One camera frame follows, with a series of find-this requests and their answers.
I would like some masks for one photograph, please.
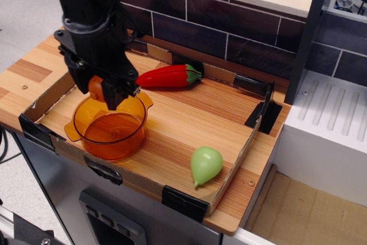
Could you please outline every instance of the green pear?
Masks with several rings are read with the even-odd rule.
[[[191,171],[195,188],[215,177],[223,167],[223,157],[219,151],[209,146],[199,147],[191,157]]]

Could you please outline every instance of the orange plastic pot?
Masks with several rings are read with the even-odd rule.
[[[71,141],[82,141],[85,151],[94,156],[121,160],[134,154],[144,141],[148,108],[152,105],[144,92],[129,96],[113,111],[88,97],[75,109],[65,132]]]

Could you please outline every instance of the red pepper toy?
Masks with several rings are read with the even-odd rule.
[[[141,87],[187,87],[202,78],[191,65],[171,65],[146,72],[138,77]]]

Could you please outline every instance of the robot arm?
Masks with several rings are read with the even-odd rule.
[[[65,30],[54,34],[60,42],[78,88],[85,94],[93,76],[103,79],[101,86],[108,109],[116,107],[139,87],[138,72],[125,55],[126,44],[134,39],[127,35],[126,22],[132,16],[120,0],[60,0]]]

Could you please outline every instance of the wooden board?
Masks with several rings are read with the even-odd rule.
[[[22,133],[18,121],[20,113],[67,72],[57,46],[56,40],[47,39],[0,75],[2,125]],[[139,73],[162,66],[146,56],[128,54],[128,58]],[[154,102],[149,109],[147,142],[128,161],[116,164],[196,198],[205,198],[218,190],[252,132],[252,129],[244,126],[244,122],[260,100],[209,79],[204,79],[189,90],[145,92]],[[75,107],[84,97],[78,90],[73,90],[49,110],[40,122],[66,137],[63,128],[70,122]],[[270,135],[257,135],[216,211],[204,219],[204,224],[228,235],[235,233],[288,112],[289,107],[284,105]],[[81,148],[80,142],[68,142]],[[195,190],[190,155],[203,145],[222,153],[224,168],[215,179]]]

